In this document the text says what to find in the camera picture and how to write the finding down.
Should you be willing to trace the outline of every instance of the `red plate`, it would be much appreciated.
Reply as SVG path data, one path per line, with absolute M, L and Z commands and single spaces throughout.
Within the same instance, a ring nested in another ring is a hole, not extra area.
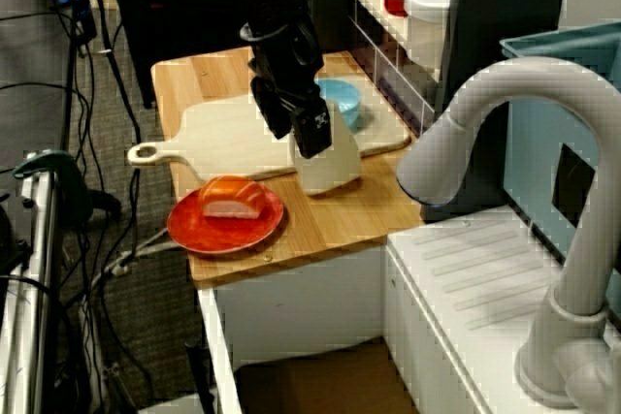
M 266 203 L 255 220 L 206 217 L 198 205 L 197 189 L 173 208 L 167 222 L 168 234 L 179 246 L 200 254 L 224 254 L 250 247 L 268 237 L 284 213 L 278 194 L 263 189 Z

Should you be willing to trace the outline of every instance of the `light blue bowl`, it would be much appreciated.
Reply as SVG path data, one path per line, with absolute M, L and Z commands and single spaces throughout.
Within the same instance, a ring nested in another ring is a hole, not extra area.
M 339 104 L 339 111 L 345 125 L 352 133 L 358 129 L 358 110 L 360 108 L 360 91 L 353 84 L 343 80 L 315 80 L 319 85 L 321 97 Z

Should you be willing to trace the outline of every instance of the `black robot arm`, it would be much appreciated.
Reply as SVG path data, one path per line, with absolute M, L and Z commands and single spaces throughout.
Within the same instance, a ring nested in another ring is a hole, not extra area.
M 243 0 L 241 37 L 252 46 L 252 94 L 278 139 L 293 130 L 311 158 L 332 144 L 330 114 L 314 77 L 323 58 L 306 0 Z

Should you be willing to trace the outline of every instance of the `white cutting board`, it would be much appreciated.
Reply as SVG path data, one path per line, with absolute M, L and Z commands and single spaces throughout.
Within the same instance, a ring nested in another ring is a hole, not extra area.
M 362 96 L 354 133 L 362 157 L 409 143 L 405 124 L 369 80 L 359 75 L 337 78 L 355 85 Z M 127 159 L 136 167 L 182 162 L 202 181 L 224 174 L 258 180 L 295 172 L 290 137 L 279 141 L 272 135 L 249 94 L 188 108 L 174 138 L 135 145 Z

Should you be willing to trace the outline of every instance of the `cutting board handle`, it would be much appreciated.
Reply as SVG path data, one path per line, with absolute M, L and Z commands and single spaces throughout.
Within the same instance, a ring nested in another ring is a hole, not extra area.
M 177 150 L 164 148 L 165 143 L 140 143 L 133 146 L 127 152 L 127 160 L 134 167 L 144 167 L 147 165 L 161 165 L 172 160 L 185 159 Z

